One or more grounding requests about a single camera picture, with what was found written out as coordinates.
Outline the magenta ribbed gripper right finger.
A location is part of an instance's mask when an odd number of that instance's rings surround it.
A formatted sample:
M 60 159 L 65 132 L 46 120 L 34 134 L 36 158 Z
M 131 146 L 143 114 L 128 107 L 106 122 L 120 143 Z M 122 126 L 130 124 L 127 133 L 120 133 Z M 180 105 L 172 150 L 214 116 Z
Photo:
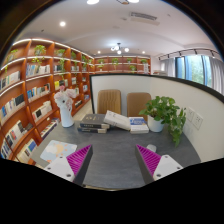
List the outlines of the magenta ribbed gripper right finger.
M 152 183 L 182 169 L 169 155 L 162 155 L 141 146 L 135 146 L 135 155 L 145 184 Z

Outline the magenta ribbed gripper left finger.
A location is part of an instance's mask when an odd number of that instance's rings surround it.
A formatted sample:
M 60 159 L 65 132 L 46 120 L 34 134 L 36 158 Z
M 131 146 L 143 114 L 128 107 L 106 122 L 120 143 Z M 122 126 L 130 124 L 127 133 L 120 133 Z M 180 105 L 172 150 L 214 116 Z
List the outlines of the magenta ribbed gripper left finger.
M 87 145 L 67 157 L 55 159 L 44 170 L 82 186 L 92 155 L 93 147 Z

